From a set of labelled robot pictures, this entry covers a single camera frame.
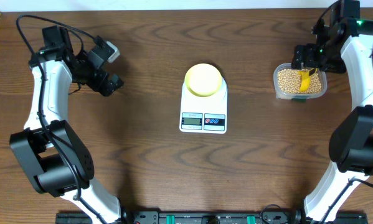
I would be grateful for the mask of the yellow measuring scoop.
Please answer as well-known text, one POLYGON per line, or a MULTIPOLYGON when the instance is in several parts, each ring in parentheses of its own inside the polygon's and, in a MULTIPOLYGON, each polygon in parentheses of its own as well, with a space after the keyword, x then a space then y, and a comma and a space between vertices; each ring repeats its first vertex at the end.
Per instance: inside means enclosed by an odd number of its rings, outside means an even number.
POLYGON ((301 77, 301 85, 299 91, 306 91, 309 88, 311 76, 317 72, 316 68, 312 68, 311 70, 302 71, 300 70, 298 74, 301 77))

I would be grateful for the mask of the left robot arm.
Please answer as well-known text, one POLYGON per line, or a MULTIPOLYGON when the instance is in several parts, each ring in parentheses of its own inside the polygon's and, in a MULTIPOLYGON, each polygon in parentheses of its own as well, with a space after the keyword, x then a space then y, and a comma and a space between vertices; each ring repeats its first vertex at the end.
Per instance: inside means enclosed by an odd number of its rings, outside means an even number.
POLYGON ((118 48, 101 37, 91 51, 73 52, 68 30, 42 30, 44 46, 31 52, 29 66, 34 92, 29 117, 21 132, 12 134, 10 147, 34 190, 74 203, 92 223, 125 223, 120 200, 96 179, 92 156, 68 123, 72 83, 88 85, 110 96, 123 85, 117 75, 102 69, 118 56, 118 48))

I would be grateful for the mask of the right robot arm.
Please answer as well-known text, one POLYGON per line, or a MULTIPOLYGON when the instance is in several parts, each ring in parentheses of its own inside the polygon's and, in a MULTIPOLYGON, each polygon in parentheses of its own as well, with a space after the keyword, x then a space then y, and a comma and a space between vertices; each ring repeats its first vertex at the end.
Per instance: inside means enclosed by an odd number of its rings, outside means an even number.
POLYGON ((360 17, 360 2, 340 0, 328 7, 329 23, 312 28, 316 43, 297 45, 291 67, 347 73, 352 110, 329 141, 329 166, 290 223, 359 223, 366 218, 338 210, 359 185, 373 188, 373 20, 360 17))

